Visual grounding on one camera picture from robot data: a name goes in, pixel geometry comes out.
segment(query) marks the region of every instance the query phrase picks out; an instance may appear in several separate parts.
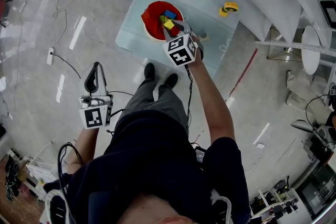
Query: gray tiled floor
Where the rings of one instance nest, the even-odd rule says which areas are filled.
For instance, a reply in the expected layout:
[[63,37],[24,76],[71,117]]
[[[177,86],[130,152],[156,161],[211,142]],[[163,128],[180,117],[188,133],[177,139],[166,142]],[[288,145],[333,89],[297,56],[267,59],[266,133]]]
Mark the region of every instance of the gray tiled floor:
[[[52,66],[46,64],[48,48],[52,46],[65,24],[65,14],[53,18],[58,0],[14,0],[10,8],[6,29],[0,32],[2,94],[13,119],[4,119],[13,144],[23,153],[36,155],[49,140],[66,142],[76,138],[82,128],[79,117],[78,77],[67,65],[55,58]],[[103,64],[108,89],[134,93],[142,80],[144,64],[148,59],[120,50],[114,40],[132,0],[60,0],[59,10],[67,11],[67,29],[55,46],[56,53],[67,59],[83,73],[94,61]],[[20,17],[22,38],[20,40]],[[87,20],[73,50],[69,49],[74,27],[82,16]],[[228,95],[252,56],[256,44],[253,35],[238,25],[223,63],[215,76],[223,98]],[[285,72],[299,70],[300,63],[268,61],[267,47],[258,47],[250,68],[232,94],[230,106],[238,146],[246,170],[250,198],[257,188],[268,190],[278,180],[290,175],[293,182],[309,159],[302,148],[304,132],[293,129],[290,123],[304,119],[304,114],[287,105],[285,99]],[[171,72],[156,65],[162,79]],[[65,76],[60,103],[56,101],[60,76]],[[187,105],[188,78],[182,77],[175,88]],[[192,124],[190,141],[207,148],[209,133],[197,87],[194,86],[191,104]],[[123,108],[129,96],[116,93],[113,110]],[[1,112],[6,108],[1,105]],[[113,129],[118,117],[112,120]],[[254,140],[269,123],[260,139],[263,150],[253,145]],[[291,148],[281,157],[290,144]],[[100,155],[110,142],[105,129],[99,133],[96,155]]]

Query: blue block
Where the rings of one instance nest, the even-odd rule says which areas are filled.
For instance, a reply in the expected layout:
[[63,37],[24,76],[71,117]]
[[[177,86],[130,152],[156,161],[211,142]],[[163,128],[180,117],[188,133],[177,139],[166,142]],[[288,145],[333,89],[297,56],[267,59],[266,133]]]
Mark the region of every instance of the blue block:
[[169,19],[175,19],[176,18],[176,14],[171,12],[170,10],[166,10],[163,14],[164,16],[166,16]]

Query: gray shorts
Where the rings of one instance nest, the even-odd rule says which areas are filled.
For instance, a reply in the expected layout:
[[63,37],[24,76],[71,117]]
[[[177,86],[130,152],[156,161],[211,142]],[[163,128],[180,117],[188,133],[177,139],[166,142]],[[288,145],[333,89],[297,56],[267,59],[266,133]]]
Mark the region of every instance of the gray shorts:
[[156,84],[154,79],[145,79],[126,105],[119,120],[136,111],[157,110],[180,122],[188,133],[188,119],[182,101],[169,86],[164,84],[159,87],[159,98],[154,101],[153,91]]

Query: glass table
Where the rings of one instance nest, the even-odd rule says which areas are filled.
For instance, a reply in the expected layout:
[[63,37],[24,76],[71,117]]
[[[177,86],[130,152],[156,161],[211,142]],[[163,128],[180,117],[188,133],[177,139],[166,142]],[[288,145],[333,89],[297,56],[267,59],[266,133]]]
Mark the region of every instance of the glass table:
[[[203,62],[214,77],[237,27],[242,11],[240,0],[133,0],[115,39],[116,43],[142,57],[174,67],[163,50],[164,42],[149,39],[144,31],[141,14],[155,1],[173,4],[197,35],[207,34],[208,39],[201,41],[204,47]],[[236,2],[239,11],[229,13],[227,17],[219,16],[218,10],[225,2]]]

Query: power strip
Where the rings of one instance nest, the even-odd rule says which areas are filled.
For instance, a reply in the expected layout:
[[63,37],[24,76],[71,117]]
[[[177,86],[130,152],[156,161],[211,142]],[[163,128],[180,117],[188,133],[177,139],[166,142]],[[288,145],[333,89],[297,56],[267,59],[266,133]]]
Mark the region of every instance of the power strip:
[[55,52],[55,49],[54,48],[49,48],[48,50],[48,57],[47,57],[47,64],[48,65],[52,65],[53,63],[53,58],[54,58],[54,55],[52,55],[53,53]]

